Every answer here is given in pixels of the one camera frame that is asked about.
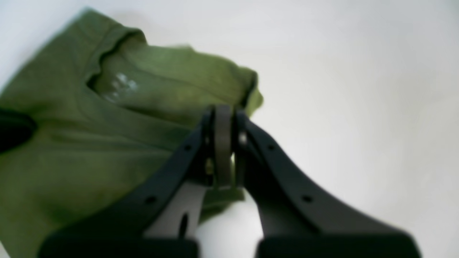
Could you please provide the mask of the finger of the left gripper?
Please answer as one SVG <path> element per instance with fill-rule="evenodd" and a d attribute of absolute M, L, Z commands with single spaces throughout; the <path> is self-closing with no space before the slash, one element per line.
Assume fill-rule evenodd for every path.
<path fill-rule="evenodd" d="M 0 152 L 6 152 L 28 141 L 37 129 L 30 116 L 13 110 L 0 110 Z"/>

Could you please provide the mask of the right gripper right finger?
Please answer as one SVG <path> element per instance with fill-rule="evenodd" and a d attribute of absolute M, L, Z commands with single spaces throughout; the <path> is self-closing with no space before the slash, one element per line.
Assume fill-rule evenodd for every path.
<path fill-rule="evenodd" d="M 406 232 L 371 218 L 322 189 L 243 110 L 214 108 L 218 189 L 246 188 L 264 238 L 256 258 L 419 258 Z"/>

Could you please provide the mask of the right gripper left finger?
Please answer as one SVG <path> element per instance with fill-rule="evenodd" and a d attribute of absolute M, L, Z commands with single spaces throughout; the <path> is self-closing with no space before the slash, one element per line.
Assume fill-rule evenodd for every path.
<path fill-rule="evenodd" d="M 199 258 L 192 234 L 213 180 L 215 107 L 169 160 L 111 206 L 49 236 L 39 258 Z"/>

